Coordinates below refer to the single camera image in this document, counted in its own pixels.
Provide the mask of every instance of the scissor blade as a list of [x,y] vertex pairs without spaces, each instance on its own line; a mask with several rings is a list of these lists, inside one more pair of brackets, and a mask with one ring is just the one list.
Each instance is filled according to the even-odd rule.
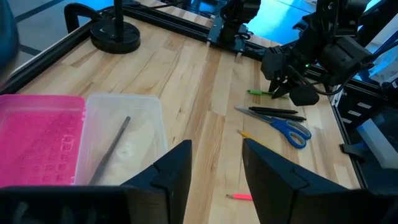
[[265,121],[267,123],[270,123],[272,121],[269,117],[261,115],[261,114],[257,114],[256,112],[251,111],[251,110],[246,109],[246,108],[243,108],[242,106],[235,106],[235,109],[237,109],[238,111],[243,112],[245,114],[248,114],[250,116],[253,116],[253,117],[257,118],[257,119]]

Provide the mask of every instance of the black pen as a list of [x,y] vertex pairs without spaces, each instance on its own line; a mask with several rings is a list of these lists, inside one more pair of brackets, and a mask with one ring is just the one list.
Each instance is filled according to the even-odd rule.
[[295,115],[291,115],[291,114],[274,113],[274,112],[268,112],[268,111],[255,111],[255,112],[257,114],[261,114],[261,115],[274,116],[274,117],[285,118],[285,119],[291,119],[292,121],[298,121],[298,122],[302,122],[302,121],[307,120],[304,117],[295,116]]
[[267,112],[274,112],[274,113],[287,113],[287,114],[296,114],[298,113],[295,110],[285,110],[285,109],[278,109],[278,108],[266,108],[266,107],[258,107],[258,106],[251,106],[249,110],[257,111],[267,111]]

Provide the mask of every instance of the blue scissors handle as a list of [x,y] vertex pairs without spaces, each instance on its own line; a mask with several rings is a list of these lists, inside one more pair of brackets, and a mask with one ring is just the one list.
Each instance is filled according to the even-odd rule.
[[311,132],[301,124],[291,120],[271,118],[270,125],[280,131],[293,147],[302,149],[311,138]]

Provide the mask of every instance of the scissors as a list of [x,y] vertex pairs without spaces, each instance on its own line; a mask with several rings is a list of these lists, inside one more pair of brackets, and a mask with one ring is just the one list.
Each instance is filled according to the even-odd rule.
[[241,106],[235,106],[235,108],[245,114],[269,123],[273,128],[280,131],[287,138],[288,142],[297,149],[304,148],[307,145],[307,140],[312,136],[310,130],[295,121],[271,118],[257,114]]

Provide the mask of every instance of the black stand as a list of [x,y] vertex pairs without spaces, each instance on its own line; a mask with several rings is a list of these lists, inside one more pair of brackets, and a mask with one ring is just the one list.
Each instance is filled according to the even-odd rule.
[[114,20],[101,20],[91,26],[93,45],[112,54],[126,54],[138,49],[141,44],[137,27],[123,21],[123,2],[114,0]]

